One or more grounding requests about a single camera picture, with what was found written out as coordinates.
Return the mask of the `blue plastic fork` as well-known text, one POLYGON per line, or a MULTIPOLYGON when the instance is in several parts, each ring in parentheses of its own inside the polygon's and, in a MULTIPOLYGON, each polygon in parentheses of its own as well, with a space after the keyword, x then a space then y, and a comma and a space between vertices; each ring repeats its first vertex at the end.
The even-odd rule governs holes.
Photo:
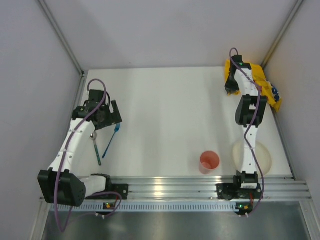
POLYGON ((103 159, 106 157, 107 152, 108 152, 108 150, 109 150, 109 148, 110 148, 110 146, 111 146, 111 143, 112 143, 115 135, 119 132, 120 128, 121 128, 121 123, 117 123, 117 124, 115 125, 113 135, 112 135, 112 137, 111 137, 111 139, 110 139, 110 141, 109 141, 109 143, 108 143, 108 145, 107 145, 107 147, 106 147, 106 149, 105 149, 105 151, 104 151, 104 153, 103 153, 103 155, 102 155, 102 158, 103 158, 103 159))

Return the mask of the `yellow Pikachu cloth placemat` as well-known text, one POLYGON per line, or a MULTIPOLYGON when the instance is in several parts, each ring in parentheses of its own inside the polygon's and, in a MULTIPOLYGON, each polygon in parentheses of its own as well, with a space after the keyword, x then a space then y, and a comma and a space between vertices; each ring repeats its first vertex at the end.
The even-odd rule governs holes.
POLYGON ((258 64, 250 63, 252 77, 255 83, 262 87, 262 95, 267 97, 268 104, 278 112, 282 105, 282 98, 277 88, 267 80, 262 67, 258 64))

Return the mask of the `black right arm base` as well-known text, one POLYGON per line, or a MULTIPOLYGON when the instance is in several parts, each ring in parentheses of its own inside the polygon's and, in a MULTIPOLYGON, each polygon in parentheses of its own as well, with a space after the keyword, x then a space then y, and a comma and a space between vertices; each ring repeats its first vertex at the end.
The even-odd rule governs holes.
POLYGON ((219 200, 250 200, 259 199, 262 195, 262 187, 259 184, 258 175, 237 172, 233 176, 233 183, 219 183, 216 185, 217 198, 219 200))

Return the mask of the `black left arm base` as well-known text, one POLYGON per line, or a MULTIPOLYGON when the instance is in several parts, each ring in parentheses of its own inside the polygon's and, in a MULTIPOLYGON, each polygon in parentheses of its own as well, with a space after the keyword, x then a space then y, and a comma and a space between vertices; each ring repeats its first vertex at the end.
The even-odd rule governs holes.
MULTIPOLYGON (((121 195, 123 200, 128 199, 129 193, 129 185, 122 183, 113 183, 111 187, 107 190, 107 192, 116 192, 121 195)), ((96 196, 88 196, 85 198, 86 200, 116 200, 120 199, 117 195, 114 194, 105 194, 105 195, 96 195, 96 196)))

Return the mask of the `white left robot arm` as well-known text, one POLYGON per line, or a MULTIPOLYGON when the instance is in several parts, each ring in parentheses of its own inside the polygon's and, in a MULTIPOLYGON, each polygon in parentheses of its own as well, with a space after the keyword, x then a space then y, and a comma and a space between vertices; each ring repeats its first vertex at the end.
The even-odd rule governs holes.
POLYGON ((84 104, 73 110, 69 131, 57 157, 37 176, 47 203, 79 207, 86 198, 113 190, 111 177, 94 172, 93 167, 100 163, 96 157, 86 158, 85 149, 96 131, 121 122, 117 102, 107 92, 91 89, 84 104))

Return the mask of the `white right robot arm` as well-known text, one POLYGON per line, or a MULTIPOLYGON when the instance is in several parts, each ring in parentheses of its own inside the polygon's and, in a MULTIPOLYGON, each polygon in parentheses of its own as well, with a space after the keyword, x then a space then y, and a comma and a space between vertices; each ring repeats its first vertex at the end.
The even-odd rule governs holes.
POLYGON ((229 60, 224 88, 229 95, 241 93, 235 122, 242 127, 244 138, 242 166, 234 177, 234 184, 241 190, 257 190, 260 187, 258 173, 262 171, 257 166, 256 141, 268 100, 253 79, 250 63, 243 62, 239 54, 231 56, 229 60))

